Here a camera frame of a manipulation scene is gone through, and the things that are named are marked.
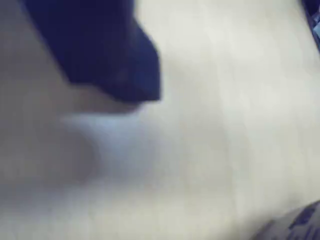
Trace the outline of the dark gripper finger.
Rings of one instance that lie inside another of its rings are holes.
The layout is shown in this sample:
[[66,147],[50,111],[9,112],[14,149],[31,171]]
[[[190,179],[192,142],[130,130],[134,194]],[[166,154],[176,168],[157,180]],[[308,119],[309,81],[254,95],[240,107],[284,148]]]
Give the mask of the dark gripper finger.
[[25,10],[67,79],[127,103],[158,101],[157,50],[133,0],[25,0]]

